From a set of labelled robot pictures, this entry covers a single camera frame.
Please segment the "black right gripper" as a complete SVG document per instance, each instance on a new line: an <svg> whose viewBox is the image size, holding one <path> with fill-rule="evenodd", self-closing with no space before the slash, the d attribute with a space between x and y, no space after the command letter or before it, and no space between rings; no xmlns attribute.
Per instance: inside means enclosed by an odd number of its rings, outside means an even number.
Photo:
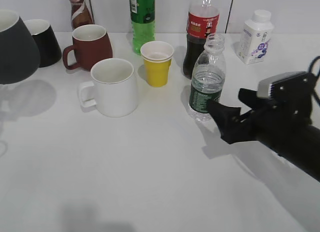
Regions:
<svg viewBox="0 0 320 232"><path fill-rule="evenodd" d="M216 101L209 102L207 109L229 145L258 141L318 181L320 130L311 120L316 81L315 75L302 74L279 82L272 86L271 99L240 88L238 99L250 108L244 114L240 107Z"/></svg>

